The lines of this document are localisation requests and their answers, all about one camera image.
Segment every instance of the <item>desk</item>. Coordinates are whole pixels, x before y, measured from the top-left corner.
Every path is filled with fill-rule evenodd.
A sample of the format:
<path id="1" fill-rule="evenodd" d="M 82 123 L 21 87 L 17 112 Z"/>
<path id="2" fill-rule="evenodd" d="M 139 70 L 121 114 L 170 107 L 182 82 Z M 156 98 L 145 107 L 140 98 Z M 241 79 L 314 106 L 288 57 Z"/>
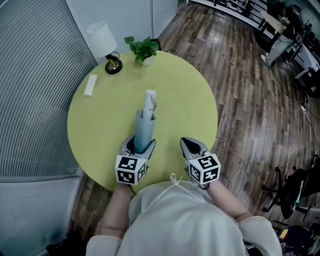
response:
<path id="1" fill-rule="evenodd" d="M 88 76 L 73 96 L 67 134 L 75 159 L 94 181 L 114 190 L 117 154 L 134 134 L 136 111 L 144 108 L 150 89 L 156 91 L 158 103 L 156 146 L 146 175 L 133 189 L 167 181 L 171 173 L 187 179 L 180 138 L 197 139 L 209 149 L 216 138 L 217 106 L 208 83 L 188 62 L 164 51 L 157 51 L 150 66 L 135 63 L 132 52 L 123 53 L 121 60 L 118 74 L 107 74 L 105 63 L 90 72 L 97 75 L 92 96 L 84 96 Z"/>
<path id="2" fill-rule="evenodd" d="M 268 14 L 266 11 L 261 11 L 260 14 L 263 17 L 263 20 L 261 21 L 261 23 L 259 25 L 259 28 L 261 28 L 263 26 L 260 30 L 261 35 L 266 30 L 268 24 L 270 24 L 271 27 L 273 27 L 275 29 L 275 31 L 277 32 L 276 35 L 273 36 L 273 38 L 271 39 L 271 41 L 269 43 L 270 48 L 271 48 L 272 45 L 275 43 L 275 41 L 277 41 L 277 39 L 280 37 L 283 30 L 285 30 L 287 27 L 285 25 L 283 25 L 279 20 L 277 20 L 276 18 L 274 18 L 270 14 Z"/>
<path id="3" fill-rule="evenodd" d="M 303 45 L 301 52 L 298 53 L 294 59 L 305 70 L 308 70 L 309 68 L 311 68 L 316 72 L 318 69 L 320 69 L 318 61 L 305 45 Z"/>

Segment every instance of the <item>wooden floor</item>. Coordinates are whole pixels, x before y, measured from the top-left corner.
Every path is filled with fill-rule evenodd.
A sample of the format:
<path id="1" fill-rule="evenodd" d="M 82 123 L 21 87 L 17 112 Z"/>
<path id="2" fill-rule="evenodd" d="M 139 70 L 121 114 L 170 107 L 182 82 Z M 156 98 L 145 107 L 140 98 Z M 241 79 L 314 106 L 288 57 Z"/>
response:
<path id="1" fill-rule="evenodd" d="M 256 43 L 253 28 L 195 3 L 180 6 L 159 39 L 163 51 L 193 65 L 212 89 L 218 111 L 212 152 L 221 162 L 224 184 L 231 188 L 234 174 L 243 171 L 247 183 L 239 198 L 254 215 L 307 227 L 318 222 L 320 215 L 316 211 L 305 222 L 299 212 L 283 220 L 279 206 L 269 213 L 262 212 L 271 198 L 261 190 L 261 185 L 276 186 L 275 167 L 280 167 L 283 176 L 292 174 L 294 165 L 308 169 L 315 148 L 319 149 L 319 140 L 314 142 L 312 127 L 301 109 L 303 97 L 294 90 L 294 77 L 300 67 L 282 59 L 272 69 L 266 67 L 260 59 L 264 51 Z M 319 100 L 311 99 L 307 107 L 318 135 Z M 83 236 L 88 238 L 97 233 L 111 193 L 89 178 L 85 180 L 73 211 L 72 226 L 82 227 Z M 234 194 L 243 182 L 239 173 L 232 188 Z M 312 195 L 303 204 L 313 202 L 320 203 L 320 196 Z"/>

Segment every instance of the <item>white pot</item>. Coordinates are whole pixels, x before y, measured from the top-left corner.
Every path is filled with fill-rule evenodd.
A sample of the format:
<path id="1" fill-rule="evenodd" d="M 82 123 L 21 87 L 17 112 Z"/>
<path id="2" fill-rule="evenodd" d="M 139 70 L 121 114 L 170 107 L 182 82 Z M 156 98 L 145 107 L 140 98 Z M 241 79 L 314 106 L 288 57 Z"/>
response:
<path id="1" fill-rule="evenodd" d="M 149 65 L 152 63 L 153 60 L 154 60 L 154 56 L 152 55 L 151 57 L 146 58 L 146 59 L 142 62 L 142 65 L 144 65 L 144 66 L 149 66 Z"/>

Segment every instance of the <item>office chair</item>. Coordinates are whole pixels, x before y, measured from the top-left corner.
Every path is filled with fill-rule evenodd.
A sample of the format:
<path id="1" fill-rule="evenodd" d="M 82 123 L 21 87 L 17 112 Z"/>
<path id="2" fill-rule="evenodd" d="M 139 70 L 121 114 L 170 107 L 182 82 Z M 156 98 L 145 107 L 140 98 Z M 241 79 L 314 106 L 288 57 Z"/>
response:
<path id="1" fill-rule="evenodd" d="M 275 171 L 278 172 L 278 189 L 267 188 L 265 185 L 261 186 L 262 190 L 276 193 L 275 198 L 271 202 L 270 206 L 268 208 L 264 207 L 262 211 L 267 213 L 275 204 L 277 204 L 281 207 L 281 212 L 284 219 L 288 219 L 296 210 L 304 214 L 303 221 L 305 221 L 312 204 L 308 207 L 308 209 L 304 209 L 298 206 L 299 203 L 297 202 L 297 199 L 299 194 L 301 197 L 308 197 L 309 195 L 320 192 L 320 186 L 318 186 L 320 178 L 319 168 L 320 158 L 315 158 L 314 165 L 310 170 L 297 170 L 294 166 L 293 169 L 295 170 L 295 173 L 290 175 L 288 178 L 285 176 L 283 181 L 281 170 L 276 167 Z"/>

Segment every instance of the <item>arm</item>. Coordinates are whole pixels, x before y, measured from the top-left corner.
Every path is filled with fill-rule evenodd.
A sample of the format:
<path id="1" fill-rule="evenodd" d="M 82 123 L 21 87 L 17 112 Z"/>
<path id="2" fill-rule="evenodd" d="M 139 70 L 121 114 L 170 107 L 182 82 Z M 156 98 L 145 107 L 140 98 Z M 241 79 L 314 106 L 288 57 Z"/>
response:
<path id="1" fill-rule="evenodd" d="M 102 218 L 101 236 L 123 238 L 129 227 L 130 200 L 131 189 L 118 183 Z"/>
<path id="2" fill-rule="evenodd" d="M 288 19 L 284 19 L 281 23 L 286 26 L 290 25 L 290 21 Z"/>
<path id="3" fill-rule="evenodd" d="M 221 182 L 215 180 L 211 182 L 207 190 L 215 206 L 220 208 L 229 216 L 233 217 L 238 223 L 252 217 L 249 210 L 243 203 L 234 196 Z"/>

